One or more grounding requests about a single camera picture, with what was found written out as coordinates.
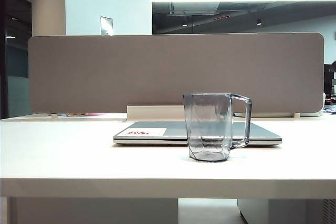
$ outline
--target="glass mug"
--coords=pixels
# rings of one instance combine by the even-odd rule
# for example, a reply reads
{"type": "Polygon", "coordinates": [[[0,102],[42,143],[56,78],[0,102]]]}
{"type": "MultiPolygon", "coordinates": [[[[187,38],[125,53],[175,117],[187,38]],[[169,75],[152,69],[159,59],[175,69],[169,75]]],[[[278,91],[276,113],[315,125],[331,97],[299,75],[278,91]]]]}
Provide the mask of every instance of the glass mug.
{"type": "Polygon", "coordinates": [[[252,101],[239,94],[184,94],[189,155],[199,161],[225,161],[230,150],[249,142],[252,101]],[[246,102],[245,136],[232,140],[232,99],[246,102]]]}

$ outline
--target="desk surface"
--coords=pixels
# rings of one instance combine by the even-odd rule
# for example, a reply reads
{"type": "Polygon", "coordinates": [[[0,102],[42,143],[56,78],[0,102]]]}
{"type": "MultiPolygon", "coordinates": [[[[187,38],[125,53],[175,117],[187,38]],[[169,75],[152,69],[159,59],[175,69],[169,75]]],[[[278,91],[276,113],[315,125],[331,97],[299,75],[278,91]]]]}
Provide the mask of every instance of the desk surface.
{"type": "Polygon", "coordinates": [[[1,121],[1,194],[6,197],[336,198],[336,116],[254,119],[278,147],[233,150],[197,162],[187,147],[118,146],[131,122],[1,121]]]}

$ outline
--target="white pillar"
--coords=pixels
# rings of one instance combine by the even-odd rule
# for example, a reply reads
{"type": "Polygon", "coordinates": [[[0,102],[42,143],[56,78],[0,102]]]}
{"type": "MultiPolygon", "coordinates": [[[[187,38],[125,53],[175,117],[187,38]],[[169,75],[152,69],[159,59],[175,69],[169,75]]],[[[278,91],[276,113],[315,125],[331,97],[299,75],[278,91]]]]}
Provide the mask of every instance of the white pillar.
{"type": "Polygon", "coordinates": [[[100,16],[115,35],[152,34],[151,0],[66,0],[66,34],[99,35],[100,16]]]}

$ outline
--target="mug handle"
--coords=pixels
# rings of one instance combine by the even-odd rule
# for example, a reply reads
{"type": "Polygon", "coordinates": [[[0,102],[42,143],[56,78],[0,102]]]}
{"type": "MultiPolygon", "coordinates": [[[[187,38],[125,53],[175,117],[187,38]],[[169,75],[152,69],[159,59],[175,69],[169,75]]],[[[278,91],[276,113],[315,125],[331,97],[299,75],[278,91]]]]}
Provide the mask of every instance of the mug handle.
{"type": "Polygon", "coordinates": [[[246,102],[246,112],[245,112],[245,136],[243,140],[232,141],[231,150],[244,147],[248,145],[250,140],[250,123],[251,123],[251,110],[252,110],[252,100],[248,97],[244,97],[239,94],[231,94],[231,98],[238,99],[246,102]]]}

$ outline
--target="silver laptop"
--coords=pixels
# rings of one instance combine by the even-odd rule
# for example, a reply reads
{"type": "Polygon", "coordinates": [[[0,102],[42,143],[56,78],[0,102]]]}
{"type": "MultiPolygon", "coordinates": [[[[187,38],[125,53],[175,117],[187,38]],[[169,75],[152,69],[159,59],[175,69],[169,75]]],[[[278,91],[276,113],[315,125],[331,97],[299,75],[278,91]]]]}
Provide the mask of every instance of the silver laptop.
{"type": "MultiPolygon", "coordinates": [[[[245,122],[234,122],[233,139],[243,139],[245,122]]],[[[186,145],[187,135],[184,121],[136,122],[113,137],[117,144],[128,145],[186,145]]],[[[277,145],[281,136],[251,123],[249,145],[277,145]]]]}

